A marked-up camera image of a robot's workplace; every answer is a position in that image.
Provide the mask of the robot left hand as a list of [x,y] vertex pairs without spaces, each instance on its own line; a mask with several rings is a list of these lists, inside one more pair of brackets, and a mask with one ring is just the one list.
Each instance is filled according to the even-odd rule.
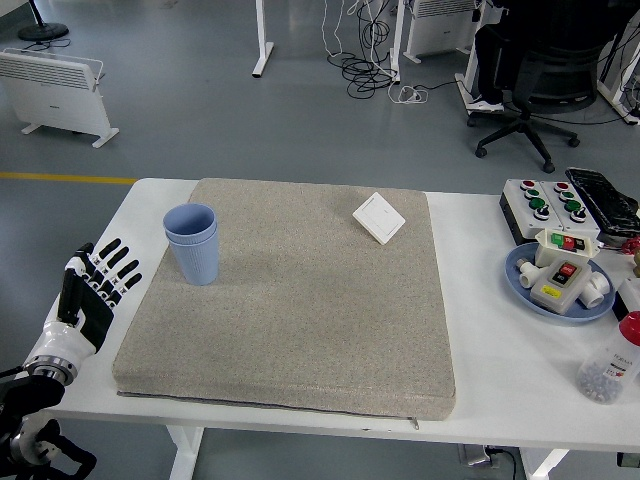
[[76,375],[103,346],[115,308],[142,280],[139,265],[119,238],[99,250],[91,243],[78,248],[64,267],[57,303],[26,369]]

